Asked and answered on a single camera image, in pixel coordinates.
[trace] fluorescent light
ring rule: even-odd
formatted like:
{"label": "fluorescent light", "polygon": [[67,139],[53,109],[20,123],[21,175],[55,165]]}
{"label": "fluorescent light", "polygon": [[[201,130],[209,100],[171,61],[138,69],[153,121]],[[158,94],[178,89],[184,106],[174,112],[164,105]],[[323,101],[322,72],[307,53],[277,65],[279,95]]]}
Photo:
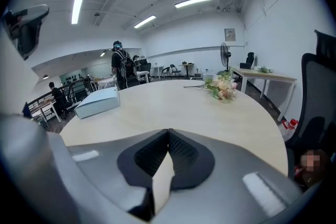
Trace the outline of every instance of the fluorescent light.
{"label": "fluorescent light", "polygon": [[78,22],[78,16],[80,11],[80,6],[82,5],[83,0],[75,0],[73,3],[72,9],[72,19],[71,24],[75,25]]}
{"label": "fluorescent light", "polygon": [[188,0],[182,3],[175,4],[176,8],[181,8],[190,4],[198,3],[198,2],[203,2],[203,1],[208,1],[208,0]]}
{"label": "fluorescent light", "polygon": [[152,15],[151,17],[147,18],[146,20],[143,20],[141,23],[138,23],[134,28],[139,28],[140,26],[148,23],[149,21],[155,19],[156,17]]}

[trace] floor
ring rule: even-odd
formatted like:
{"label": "floor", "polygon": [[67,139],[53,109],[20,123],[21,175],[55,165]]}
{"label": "floor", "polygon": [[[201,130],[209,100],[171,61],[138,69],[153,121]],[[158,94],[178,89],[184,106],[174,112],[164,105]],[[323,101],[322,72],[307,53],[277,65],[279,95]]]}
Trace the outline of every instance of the floor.
{"label": "floor", "polygon": [[[173,77],[173,80],[175,79],[184,79],[183,77]],[[161,81],[159,78],[153,78],[153,82]],[[241,82],[238,82],[237,89],[240,90],[242,87]],[[246,94],[250,97],[252,97],[254,100],[256,100],[273,118],[273,120],[278,124],[277,118],[279,116],[279,113],[277,110],[273,107],[273,105],[267,101],[266,99],[260,99],[260,93],[249,83],[246,85]],[[65,120],[62,120],[62,122],[58,122],[56,117],[53,117],[48,121],[49,127],[46,128],[46,131],[48,132],[54,132],[54,133],[60,133],[65,125],[75,116],[75,113],[73,111],[69,112],[68,117]]]}

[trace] backpack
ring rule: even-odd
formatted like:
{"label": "backpack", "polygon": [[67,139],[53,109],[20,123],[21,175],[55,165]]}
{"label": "backpack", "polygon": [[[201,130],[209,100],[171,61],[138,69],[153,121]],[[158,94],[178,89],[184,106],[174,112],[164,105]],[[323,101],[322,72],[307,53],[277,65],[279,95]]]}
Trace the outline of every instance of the backpack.
{"label": "backpack", "polygon": [[130,54],[124,50],[117,50],[115,53],[117,53],[121,58],[119,72],[124,79],[126,88],[139,85],[140,83],[136,77],[137,67],[134,61],[131,59]]}

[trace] standing fan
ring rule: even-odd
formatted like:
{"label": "standing fan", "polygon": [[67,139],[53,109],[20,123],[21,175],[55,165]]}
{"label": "standing fan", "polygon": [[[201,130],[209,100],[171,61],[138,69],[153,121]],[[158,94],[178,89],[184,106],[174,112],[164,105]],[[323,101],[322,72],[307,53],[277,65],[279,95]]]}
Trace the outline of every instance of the standing fan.
{"label": "standing fan", "polygon": [[225,43],[222,43],[221,45],[220,56],[223,66],[226,67],[226,71],[229,71],[229,58],[231,57],[231,52],[229,52],[229,48],[226,46]]}

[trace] flower bouquet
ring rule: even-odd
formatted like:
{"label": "flower bouquet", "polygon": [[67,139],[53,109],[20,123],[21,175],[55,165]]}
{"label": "flower bouquet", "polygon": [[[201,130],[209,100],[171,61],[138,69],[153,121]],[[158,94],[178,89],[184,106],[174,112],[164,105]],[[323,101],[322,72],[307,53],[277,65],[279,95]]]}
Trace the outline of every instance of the flower bouquet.
{"label": "flower bouquet", "polygon": [[222,72],[218,75],[217,79],[209,79],[204,85],[200,86],[185,86],[185,88],[198,87],[205,88],[212,91],[214,98],[228,102],[232,100],[237,93],[237,83],[231,79],[231,75],[228,72]]}

